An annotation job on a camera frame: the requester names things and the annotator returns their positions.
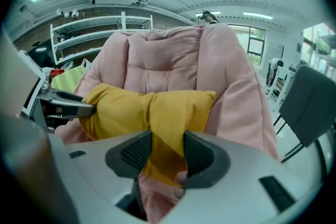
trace yellow cloth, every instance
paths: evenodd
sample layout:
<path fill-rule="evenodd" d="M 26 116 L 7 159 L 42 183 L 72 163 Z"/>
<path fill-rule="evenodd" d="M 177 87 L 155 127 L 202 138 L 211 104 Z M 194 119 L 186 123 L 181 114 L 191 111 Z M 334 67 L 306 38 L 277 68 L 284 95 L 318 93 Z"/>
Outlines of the yellow cloth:
<path fill-rule="evenodd" d="M 150 129 L 152 154 L 143 173 L 179 186 L 175 176 L 187 170 L 183 133 L 204 131 L 215 97 L 213 91 L 141 94 L 102 83 L 83 99 L 97 107 L 96 113 L 79 121 L 93 140 Z"/>
<path fill-rule="evenodd" d="M 73 92 L 83 75 L 85 74 L 84 66 L 77 66 L 56 77 L 51 81 L 54 89 Z"/>

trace pink chair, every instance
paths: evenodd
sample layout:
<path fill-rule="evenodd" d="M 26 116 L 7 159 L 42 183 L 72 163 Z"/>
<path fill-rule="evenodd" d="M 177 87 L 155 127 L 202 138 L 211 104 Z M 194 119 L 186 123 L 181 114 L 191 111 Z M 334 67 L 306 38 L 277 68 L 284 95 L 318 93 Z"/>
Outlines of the pink chair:
<path fill-rule="evenodd" d="M 205 133 L 278 159 L 264 91 L 236 34 L 227 25 L 115 33 L 74 93 L 85 96 L 102 82 L 139 93 L 216 91 Z M 66 144 L 90 140 L 78 120 L 59 126 L 55 133 Z M 157 222 L 177 199 L 167 185 L 143 175 L 139 179 L 148 220 Z M 158 203 L 160 209 L 154 209 Z"/>

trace person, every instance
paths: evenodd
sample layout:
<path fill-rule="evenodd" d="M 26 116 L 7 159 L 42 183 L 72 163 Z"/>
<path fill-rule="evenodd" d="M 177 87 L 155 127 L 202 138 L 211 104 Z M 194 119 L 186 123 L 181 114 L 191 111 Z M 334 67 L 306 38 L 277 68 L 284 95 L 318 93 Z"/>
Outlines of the person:
<path fill-rule="evenodd" d="M 279 58 L 272 58 L 268 62 L 268 73 L 267 73 L 267 78 L 266 78 L 266 85 L 268 87 L 271 87 L 273 85 L 275 76 L 278 71 L 278 67 L 283 67 L 283 66 L 284 66 L 284 63 Z"/>
<path fill-rule="evenodd" d="M 219 24 L 219 21 L 217 20 L 216 16 L 211 12 L 209 12 L 208 10 L 203 11 L 200 19 L 205 20 L 210 25 Z"/>

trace gray chair backrest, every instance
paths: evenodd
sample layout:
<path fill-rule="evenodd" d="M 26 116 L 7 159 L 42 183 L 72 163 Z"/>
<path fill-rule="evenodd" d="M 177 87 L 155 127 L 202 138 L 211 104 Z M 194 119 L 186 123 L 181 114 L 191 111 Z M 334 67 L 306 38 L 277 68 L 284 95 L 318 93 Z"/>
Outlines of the gray chair backrest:
<path fill-rule="evenodd" d="M 308 66 L 301 66 L 279 113 L 300 142 L 309 146 L 335 122 L 336 83 Z"/>

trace brick wall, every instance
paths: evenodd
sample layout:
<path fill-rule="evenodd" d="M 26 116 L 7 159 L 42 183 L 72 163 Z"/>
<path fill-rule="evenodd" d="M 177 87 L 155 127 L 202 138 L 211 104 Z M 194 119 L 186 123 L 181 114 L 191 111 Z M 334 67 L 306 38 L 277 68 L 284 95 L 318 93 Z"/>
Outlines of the brick wall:
<path fill-rule="evenodd" d="M 148 12 L 146 10 L 141 9 L 133 9 L 133 8 L 94 8 L 94 9 L 86 9 L 85 12 L 85 18 L 92 18 L 92 17 L 98 17 L 98 16 L 112 16 L 112 15 L 120 15 L 121 12 L 124 11 L 126 15 L 130 16 L 142 16 L 142 17 L 150 17 L 150 15 L 153 15 L 153 28 L 155 29 L 166 29 L 166 28 L 173 28 L 177 26 L 187 26 L 186 23 L 165 16 L 154 12 Z M 53 24 L 53 27 L 57 27 L 69 22 L 72 22 L 73 18 L 64 18 L 62 16 L 58 16 L 48 22 L 45 22 L 36 28 L 32 29 L 31 31 L 27 32 L 26 34 L 19 37 L 17 40 L 14 41 L 14 45 L 19 50 L 24 51 L 30 51 L 33 48 L 33 44 L 36 42 L 46 42 L 50 39 L 50 24 Z M 92 29 L 83 29 L 79 31 L 77 34 L 85 34 L 91 32 Z M 68 54 L 74 54 L 77 52 L 81 52 L 84 50 L 87 50 L 89 48 L 94 47 L 101 47 L 104 42 L 106 41 L 106 38 L 103 39 L 96 39 L 91 40 L 88 42 L 80 43 L 79 45 L 73 46 L 71 48 L 64 50 L 64 56 Z"/>

